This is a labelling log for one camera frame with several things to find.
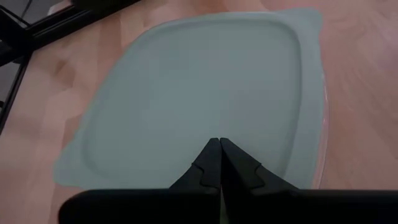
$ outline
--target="wooden table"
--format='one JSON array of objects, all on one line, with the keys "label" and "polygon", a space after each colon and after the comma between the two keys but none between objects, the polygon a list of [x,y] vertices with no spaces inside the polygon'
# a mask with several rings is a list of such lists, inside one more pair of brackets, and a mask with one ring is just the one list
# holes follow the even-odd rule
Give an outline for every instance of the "wooden table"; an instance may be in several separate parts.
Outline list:
[{"label": "wooden table", "polygon": [[330,128],[325,189],[398,189],[398,1],[145,0],[37,50],[0,136],[0,223],[56,223],[79,189],[52,180],[96,89],[123,50],[165,21],[314,7]]}]

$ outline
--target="wooden surface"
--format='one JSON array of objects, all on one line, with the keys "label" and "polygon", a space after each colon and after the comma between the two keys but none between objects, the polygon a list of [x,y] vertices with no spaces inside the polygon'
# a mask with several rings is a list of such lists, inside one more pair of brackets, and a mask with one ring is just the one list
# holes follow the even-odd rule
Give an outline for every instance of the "wooden surface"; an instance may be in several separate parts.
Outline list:
[{"label": "wooden surface", "polygon": [[30,61],[0,136],[0,223],[56,223],[79,189],[52,180],[52,166],[123,50],[165,21],[224,11],[311,6],[329,100],[325,189],[398,189],[398,1],[151,0],[58,40]]}]

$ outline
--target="black metal frame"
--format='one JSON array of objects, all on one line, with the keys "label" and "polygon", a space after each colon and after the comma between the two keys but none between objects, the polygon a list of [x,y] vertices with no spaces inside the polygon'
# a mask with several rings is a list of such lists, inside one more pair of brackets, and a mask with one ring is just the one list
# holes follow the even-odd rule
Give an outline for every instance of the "black metal frame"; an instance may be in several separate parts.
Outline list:
[{"label": "black metal frame", "polygon": [[[75,6],[68,6],[33,24],[27,23],[5,7],[0,6],[0,40],[2,40],[0,42],[0,66],[13,61],[22,63],[16,74],[16,82],[13,83],[9,96],[0,111],[0,134],[33,51],[139,1],[118,1],[117,4],[102,9],[79,9]],[[25,24],[26,27],[21,27],[7,14]]]}]

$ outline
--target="light blue lid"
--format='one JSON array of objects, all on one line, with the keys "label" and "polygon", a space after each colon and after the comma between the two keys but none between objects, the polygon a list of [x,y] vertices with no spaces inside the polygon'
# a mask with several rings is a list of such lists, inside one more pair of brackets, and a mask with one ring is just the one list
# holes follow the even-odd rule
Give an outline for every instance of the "light blue lid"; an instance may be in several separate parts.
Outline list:
[{"label": "light blue lid", "polygon": [[138,37],[96,93],[55,165],[83,189],[170,187],[209,138],[310,188],[323,116],[311,9],[226,12],[168,22]]}]

